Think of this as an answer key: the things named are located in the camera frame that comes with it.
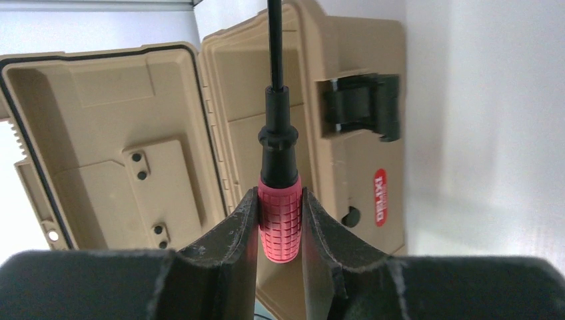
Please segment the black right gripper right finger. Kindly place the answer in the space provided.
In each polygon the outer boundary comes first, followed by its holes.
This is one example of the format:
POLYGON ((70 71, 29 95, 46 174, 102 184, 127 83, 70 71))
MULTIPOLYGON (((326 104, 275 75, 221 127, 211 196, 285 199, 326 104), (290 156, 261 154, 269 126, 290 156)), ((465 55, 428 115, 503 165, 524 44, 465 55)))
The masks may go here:
POLYGON ((308 319, 563 319, 564 278, 535 257, 393 256, 302 192, 308 319))

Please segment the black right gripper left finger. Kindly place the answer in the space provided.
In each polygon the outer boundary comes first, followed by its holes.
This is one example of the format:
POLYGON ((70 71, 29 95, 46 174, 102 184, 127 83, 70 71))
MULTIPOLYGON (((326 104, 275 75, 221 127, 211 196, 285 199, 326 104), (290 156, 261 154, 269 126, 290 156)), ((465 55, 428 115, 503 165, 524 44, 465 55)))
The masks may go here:
POLYGON ((2 319, 252 319, 259 197, 173 249, 24 251, 1 266, 2 319))

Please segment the red handled black screwdriver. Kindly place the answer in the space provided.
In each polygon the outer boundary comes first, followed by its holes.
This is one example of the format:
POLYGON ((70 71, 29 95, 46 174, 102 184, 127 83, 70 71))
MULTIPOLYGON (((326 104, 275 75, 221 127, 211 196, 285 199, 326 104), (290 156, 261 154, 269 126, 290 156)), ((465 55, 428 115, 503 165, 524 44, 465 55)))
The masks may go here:
POLYGON ((294 150, 298 131, 291 124, 289 90, 284 85, 281 1, 268 1, 267 14, 271 85, 265 90, 266 123, 259 132, 259 228, 266 257, 288 263, 298 255, 301 233, 302 186, 294 150))

